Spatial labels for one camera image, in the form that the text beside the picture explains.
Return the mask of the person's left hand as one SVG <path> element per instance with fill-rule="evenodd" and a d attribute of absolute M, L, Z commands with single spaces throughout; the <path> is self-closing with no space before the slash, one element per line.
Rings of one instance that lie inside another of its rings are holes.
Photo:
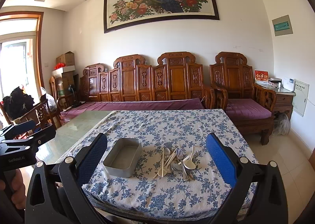
<path fill-rule="evenodd" d="M 11 186 L 14 191 L 11 197 L 12 203 L 14 203 L 17 209 L 24 210 L 26 207 L 26 187 L 23 183 L 23 177 L 19 169 L 16 169 L 16 174 L 11 182 Z"/>

